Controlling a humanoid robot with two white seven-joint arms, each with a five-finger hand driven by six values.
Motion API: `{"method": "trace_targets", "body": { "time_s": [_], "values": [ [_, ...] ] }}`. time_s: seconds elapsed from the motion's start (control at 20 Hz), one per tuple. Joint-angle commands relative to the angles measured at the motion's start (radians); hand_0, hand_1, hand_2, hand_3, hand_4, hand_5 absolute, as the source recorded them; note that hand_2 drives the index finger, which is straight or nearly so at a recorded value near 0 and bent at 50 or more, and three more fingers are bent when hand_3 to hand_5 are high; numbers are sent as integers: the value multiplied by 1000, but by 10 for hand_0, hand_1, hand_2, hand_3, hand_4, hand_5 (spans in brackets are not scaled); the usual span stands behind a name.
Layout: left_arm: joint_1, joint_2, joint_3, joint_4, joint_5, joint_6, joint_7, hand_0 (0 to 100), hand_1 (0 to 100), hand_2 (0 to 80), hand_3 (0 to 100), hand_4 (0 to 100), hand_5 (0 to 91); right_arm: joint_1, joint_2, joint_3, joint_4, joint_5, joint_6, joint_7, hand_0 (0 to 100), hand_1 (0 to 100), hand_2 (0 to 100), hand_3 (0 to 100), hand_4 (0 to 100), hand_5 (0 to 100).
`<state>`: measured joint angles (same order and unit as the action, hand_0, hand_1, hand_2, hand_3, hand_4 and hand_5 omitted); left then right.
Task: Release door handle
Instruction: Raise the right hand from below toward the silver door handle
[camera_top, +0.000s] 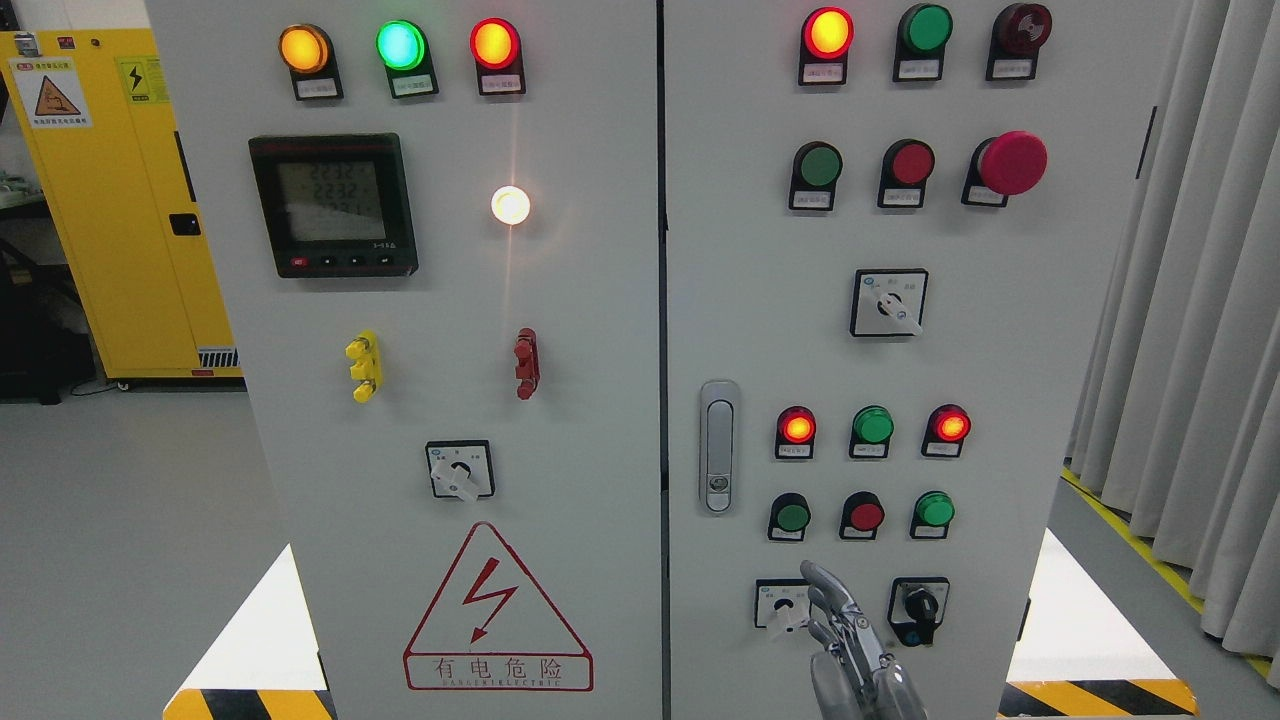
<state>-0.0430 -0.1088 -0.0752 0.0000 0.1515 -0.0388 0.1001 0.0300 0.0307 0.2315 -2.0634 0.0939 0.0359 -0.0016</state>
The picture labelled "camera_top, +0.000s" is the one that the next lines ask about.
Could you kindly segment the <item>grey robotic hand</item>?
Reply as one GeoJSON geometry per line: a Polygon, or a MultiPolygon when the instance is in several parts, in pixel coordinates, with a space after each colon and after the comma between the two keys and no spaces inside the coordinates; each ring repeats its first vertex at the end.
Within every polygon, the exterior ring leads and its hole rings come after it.
{"type": "Polygon", "coordinates": [[[800,565],[808,598],[827,620],[810,620],[823,646],[810,661],[812,684],[823,719],[925,719],[925,707],[905,667],[884,650],[849,588],[823,566],[800,565]]]}

